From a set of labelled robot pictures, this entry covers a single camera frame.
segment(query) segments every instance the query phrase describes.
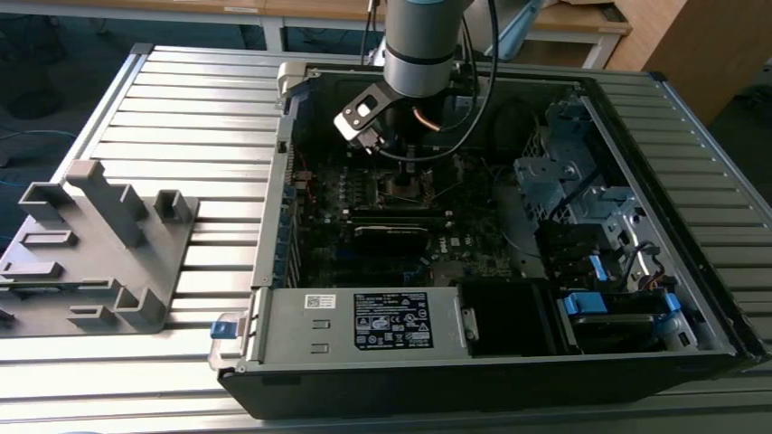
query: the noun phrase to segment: aluminum profile table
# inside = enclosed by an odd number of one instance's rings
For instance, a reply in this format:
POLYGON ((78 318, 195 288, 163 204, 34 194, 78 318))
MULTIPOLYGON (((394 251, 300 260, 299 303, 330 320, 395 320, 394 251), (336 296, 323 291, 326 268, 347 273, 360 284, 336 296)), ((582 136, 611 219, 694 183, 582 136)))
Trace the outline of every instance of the aluminum profile table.
MULTIPOLYGON (((275 77, 284 61, 308 57, 135 47, 54 181, 74 158, 94 158, 108 179, 132 183, 140 194, 179 189, 202 199, 167 327, 158 335, 0 340, 0 432, 342 432, 516 424, 530 425, 519 432, 556 432, 567 421, 596 432, 630 432, 672 429, 680 422, 708 431, 771 423, 772 364, 627 405, 282 422, 247 415, 207 363, 210 324, 220 313, 247 308, 279 119, 275 77), (547 422, 551 427, 540 428, 547 422)), ((308 61, 358 59, 315 55, 308 61)), ((504 68, 599 81, 710 260, 760 336, 772 341, 770 208, 670 85, 643 73, 504 68)), ((223 351, 236 357, 239 348, 223 351)))

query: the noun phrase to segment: blue latch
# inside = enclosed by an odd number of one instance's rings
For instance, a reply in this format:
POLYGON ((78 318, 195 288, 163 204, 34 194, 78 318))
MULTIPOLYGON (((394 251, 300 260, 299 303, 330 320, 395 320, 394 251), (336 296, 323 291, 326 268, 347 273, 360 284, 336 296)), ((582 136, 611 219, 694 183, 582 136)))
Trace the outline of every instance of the blue latch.
POLYGON ((599 258, 599 255, 590 255, 590 263, 595 268, 595 275, 598 276, 599 281, 607 281, 608 275, 606 274, 606 269, 603 269, 602 258, 599 258))
POLYGON ((212 339, 236 339, 238 323, 230 321, 215 321, 210 329, 210 337, 212 339))
POLYGON ((600 292, 575 292, 563 299, 568 315, 607 314, 600 292))
POLYGON ((664 295, 664 302, 667 303, 667 308, 671 309, 671 312, 678 312, 680 310, 680 302, 678 301, 676 294, 668 292, 664 295))

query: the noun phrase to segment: power supply label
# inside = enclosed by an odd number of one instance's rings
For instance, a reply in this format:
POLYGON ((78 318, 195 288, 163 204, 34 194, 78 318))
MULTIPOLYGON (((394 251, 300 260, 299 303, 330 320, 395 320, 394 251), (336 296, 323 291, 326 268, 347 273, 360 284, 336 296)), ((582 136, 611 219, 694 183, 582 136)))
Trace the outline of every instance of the power supply label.
POLYGON ((355 294, 354 330, 360 350, 434 348, 426 292, 355 294))

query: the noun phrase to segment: circuit board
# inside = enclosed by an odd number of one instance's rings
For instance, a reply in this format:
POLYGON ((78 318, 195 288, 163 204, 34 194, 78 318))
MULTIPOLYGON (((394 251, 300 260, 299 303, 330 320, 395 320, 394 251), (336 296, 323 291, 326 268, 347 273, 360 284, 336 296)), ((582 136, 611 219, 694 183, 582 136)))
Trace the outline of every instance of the circuit board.
POLYGON ((307 162, 298 152, 300 286, 432 287, 512 276, 491 197, 500 168, 455 156, 406 175, 368 158, 307 162))

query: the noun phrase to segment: barcode label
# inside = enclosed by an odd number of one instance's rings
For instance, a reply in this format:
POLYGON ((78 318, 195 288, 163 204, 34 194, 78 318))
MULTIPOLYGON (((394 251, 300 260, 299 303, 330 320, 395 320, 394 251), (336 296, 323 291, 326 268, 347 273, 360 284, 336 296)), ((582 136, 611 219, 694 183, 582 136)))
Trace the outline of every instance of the barcode label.
POLYGON ((230 6, 226 6, 223 9, 226 10, 226 12, 244 12, 247 14, 256 14, 258 13, 258 9, 254 7, 230 7, 230 6))
POLYGON ((306 295, 307 309, 335 309, 336 295, 335 294, 307 294, 306 295))

